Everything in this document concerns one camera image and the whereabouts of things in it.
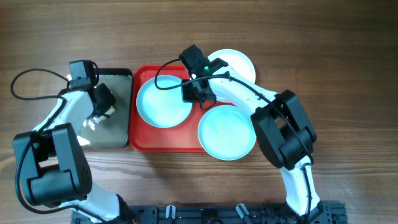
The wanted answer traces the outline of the green yellow sponge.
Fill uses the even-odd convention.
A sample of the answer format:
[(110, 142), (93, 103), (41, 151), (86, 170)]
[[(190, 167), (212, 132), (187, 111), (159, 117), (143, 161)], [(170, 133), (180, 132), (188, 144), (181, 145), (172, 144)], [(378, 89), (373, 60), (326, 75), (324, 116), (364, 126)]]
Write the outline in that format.
[(109, 109), (107, 111), (105, 111), (100, 118), (101, 119), (107, 119), (110, 118), (110, 116), (115, 112), (116, 110), (114, 109), (113, 106), (110, 106)]

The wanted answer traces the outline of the light blue plate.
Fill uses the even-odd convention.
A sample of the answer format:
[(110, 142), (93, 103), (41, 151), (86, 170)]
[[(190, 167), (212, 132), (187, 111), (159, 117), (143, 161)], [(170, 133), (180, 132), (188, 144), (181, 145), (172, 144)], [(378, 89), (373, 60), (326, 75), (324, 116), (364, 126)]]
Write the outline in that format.
[(198, 124), (198, 139), (209, 155), (223, 161), (246, 156), (256, 143), (249, 116), (233, 105), (208, 110)]
[(181, 87), (160, 90), (155, 86), (155, 78), (151, 78), (140, 87), (136, 108), (147, 124), (156, 128), (172, 128), (188, 117), (193, 103), (183, 101)]

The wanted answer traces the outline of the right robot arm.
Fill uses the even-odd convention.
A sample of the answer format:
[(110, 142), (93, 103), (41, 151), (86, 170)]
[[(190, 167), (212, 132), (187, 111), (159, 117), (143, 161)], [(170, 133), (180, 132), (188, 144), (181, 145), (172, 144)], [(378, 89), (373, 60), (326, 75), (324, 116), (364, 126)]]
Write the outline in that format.
[(312, 178), (316, 132), (305, 110), (290, 90), (266, 90), (247, 81), (221, 59), (181, 59), (197, 90), (211, 90), (246, 112), (266, 159), (280, 169), (286, 202), (304, 222), (310, 222), (320, 202)]

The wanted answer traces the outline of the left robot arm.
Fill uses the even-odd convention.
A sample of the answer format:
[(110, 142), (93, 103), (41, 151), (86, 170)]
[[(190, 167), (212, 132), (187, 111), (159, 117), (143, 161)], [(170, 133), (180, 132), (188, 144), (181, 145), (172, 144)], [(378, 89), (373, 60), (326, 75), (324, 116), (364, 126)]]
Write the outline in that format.
[(77, 138), (85, 119), (115, 104), (113, 94), (102, 83), (64, 89), (56, 97), (46, 120), (13, 140), (19, 202), (40, 215), (70, 209), (93, 223), (134, 223), (136, 216), (121, 196), (94, 184)]

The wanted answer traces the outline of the black water tray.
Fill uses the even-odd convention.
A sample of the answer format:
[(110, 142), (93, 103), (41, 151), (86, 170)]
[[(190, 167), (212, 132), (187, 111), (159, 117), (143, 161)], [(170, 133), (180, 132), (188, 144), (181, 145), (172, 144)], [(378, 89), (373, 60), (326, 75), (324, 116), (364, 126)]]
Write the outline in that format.
[(93, 117), (83, 122), (77, 140), (83, 148), (112, 149), (127, 146), (131, 93), (134, 77), (128, 68), (99, 69), (99, 83), (116, 99), (109, 118)]

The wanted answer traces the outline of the red plastic tray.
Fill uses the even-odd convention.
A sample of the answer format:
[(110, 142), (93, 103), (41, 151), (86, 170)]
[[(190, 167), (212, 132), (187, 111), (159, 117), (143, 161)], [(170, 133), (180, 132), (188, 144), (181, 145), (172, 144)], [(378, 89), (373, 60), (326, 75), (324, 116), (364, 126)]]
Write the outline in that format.
[(134, 74), (129, 118), (129, 144), (141, 152), (204, 152), (198, 140), (198, 124), (206, 113), (194, 103), (187, 118), (172, 128), (156, 128), (139, 115), (136, 97), (140, 87), (153, 78), (160, 65), (143, 65)]

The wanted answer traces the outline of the white plate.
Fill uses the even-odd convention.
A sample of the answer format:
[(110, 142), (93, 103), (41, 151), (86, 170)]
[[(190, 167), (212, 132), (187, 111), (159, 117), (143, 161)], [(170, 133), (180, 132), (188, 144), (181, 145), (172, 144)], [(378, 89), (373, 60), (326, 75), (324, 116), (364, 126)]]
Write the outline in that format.
[(210, 61), (220, 58), (232, 66), (234, 71), (251, 83), (256, 82), (256, 70), (248, 56), (234, 49), (221, 49), (208, 56)]

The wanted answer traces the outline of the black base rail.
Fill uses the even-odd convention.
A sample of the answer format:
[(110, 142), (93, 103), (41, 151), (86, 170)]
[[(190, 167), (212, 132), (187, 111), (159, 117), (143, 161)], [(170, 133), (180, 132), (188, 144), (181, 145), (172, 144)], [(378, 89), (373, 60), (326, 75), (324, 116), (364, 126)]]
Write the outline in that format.
[[(286, 203), (267, 203), (258, 206), (239, 204), (234, 207), (167, 207), (132, 206), (135, 223), (303, 223), (305, 217), (296, 215)], [(320, 202), (310, 212), (310, 223), (347, 224), (345, 204)]]

